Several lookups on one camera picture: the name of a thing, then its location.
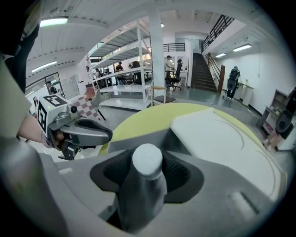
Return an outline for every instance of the yellow-green round table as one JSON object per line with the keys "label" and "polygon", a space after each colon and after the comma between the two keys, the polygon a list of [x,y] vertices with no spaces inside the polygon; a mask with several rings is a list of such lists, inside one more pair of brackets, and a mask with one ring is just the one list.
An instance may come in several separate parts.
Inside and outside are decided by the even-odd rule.
{"label": "yellow-green round table", "polygon": [[[126,120],[124,120],[114,131],[112,142],[120,141],[128,138],[138,137],[166,129],[170,126],[171,121],[180,115],[189,114],[193,112],[208,109],[208,106],[188,103],[172,103],[165,105],[158,105],[144,109],[135,113]],[[224,117],[229,122],[240,127],[247,135],[261,145],[254,133],[242,122],[232,117],[231,115],[215,109],[216,113]],[[108,144],[105,144],[100,150],[99,154],[107,154]]]}

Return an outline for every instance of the staircase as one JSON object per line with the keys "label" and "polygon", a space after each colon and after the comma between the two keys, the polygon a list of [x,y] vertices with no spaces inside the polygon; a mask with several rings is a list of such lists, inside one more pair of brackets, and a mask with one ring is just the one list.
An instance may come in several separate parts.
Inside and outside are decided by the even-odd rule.
{"label": "staircase", "polygon": [[191,88],[217,93],[212,74],[202,54],[193,54]]}

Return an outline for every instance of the ceiling light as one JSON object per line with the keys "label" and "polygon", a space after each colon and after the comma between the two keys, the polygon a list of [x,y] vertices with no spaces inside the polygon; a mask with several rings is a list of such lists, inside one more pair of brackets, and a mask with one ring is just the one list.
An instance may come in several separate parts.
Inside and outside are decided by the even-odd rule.
{"label": "ceiling light", "polygon": [[216,57],[223,57],[224,55],[226,55],[226,54],[222,53],[222,54],[217,55]]}
{"label": "ceiling light", "polygon": [[30,93],[28,93],[27,95],[26,95],[26,97],[28,97],[30,94],[32,94],[33,92],[35,92],[35,91],[31,91]]}
{"label": "ceiling light", "polygon": [[40,69],[42,69],[42,68],[45,68],[45,67],[47,67],[47,66],[53,65],[53,64],[56,64],[56,61],[54,61],[54,62],[50,62],[50,63],[47,63],[47,64],[45,64],[45,65],[43,65],[43,66],[40,66],[39,68],[36,68],[36,69],[32,70],[32,72],[37,72],[38,70],[40,70]]}
{"label": "ceiling light", "polygon": [[49,26],[49,25],[61,25],[65,24],[68,21],[68,17],[56,17],[50,19],[44,19],[40,22],[40,27]]}
{"label": "ceiling light", "polygon": [[237,52],[237,51],[240,51],[240,50],[245,50],[245,49],[248,49],[248,48],[251,48],[251,45],[250,44],[245,44],[241,47],[238,47],[238,48],[235,48],[233,49],[234,52]]}

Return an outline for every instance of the white column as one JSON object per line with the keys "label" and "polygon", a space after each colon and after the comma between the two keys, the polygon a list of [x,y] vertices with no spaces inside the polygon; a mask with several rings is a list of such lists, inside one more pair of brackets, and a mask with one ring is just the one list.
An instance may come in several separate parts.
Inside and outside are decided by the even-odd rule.
{"label": "white column", "polygon": [[[159,11],[152,5],[148,10],[149,28],[152,49],[153,84],[165,86],[165,62],[163,53],[163,37]],[[162,90],[155,90],[154,95],[163,95]]]}

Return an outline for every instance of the checkered pattern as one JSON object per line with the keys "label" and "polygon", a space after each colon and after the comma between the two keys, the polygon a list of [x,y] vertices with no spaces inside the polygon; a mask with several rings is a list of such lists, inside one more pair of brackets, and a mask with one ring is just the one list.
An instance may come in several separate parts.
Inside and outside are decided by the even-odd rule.
{"label": "checkered pattern", "polygon": [[104,119],[102,116],[94,109],[91,102],[88,100],[86,95],[82,95],[78,99],[72,101],[72,103],[77,107],[78,112],[83,117],[94,117],[103,121]]}

